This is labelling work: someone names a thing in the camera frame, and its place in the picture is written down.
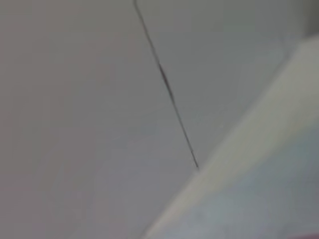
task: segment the white surface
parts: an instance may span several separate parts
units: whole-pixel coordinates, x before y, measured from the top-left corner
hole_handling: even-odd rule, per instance
[[[319,39],[302,43],[275,82],[167,207],[146,237],[176,221],[319,118]]]
[[[317,124],[153,238],[288,239],[319,233],[318,141]]]
[[[4,0],[0,34],[0,237],[139,237],[195,167],[132,2]]]
[[[199,166],[283,61],[290,3],[139,0]]]

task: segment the white wall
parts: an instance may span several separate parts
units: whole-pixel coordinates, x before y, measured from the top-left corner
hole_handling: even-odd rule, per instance
[[[0,34],[0,236],[138,238],[195,167],[131,1],[1,1]]]
[[[305,30],[293,1],[140,0],[199,166]]]
[[[174,1],[140,3],[203,163],[284,51],[259,5]],[[1,237],[139,238],[195,167],[133,3],[3,0],[0,34]]]
[[[319,232],[318,123],[152,239],[287,239]]]

